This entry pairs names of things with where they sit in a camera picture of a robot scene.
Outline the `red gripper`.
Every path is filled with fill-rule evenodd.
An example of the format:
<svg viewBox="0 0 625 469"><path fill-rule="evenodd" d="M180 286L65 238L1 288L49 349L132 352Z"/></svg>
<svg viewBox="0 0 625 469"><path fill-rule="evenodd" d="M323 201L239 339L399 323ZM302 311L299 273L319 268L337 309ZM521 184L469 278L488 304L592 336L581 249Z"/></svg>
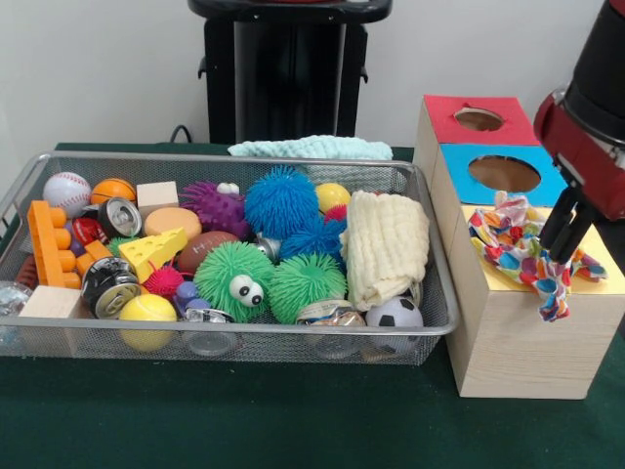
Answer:
<svg viewBox="0 0 625 469"><path fill-rule="evenodd" d="M555 90L540 105L534 133L562 168L568 183L610 221L624 217L624 145L594 132L564 104ZM540 242L557 262L568 262L596 218L596 209L578 200L577 189L559 196L540 234Z"/></svg>

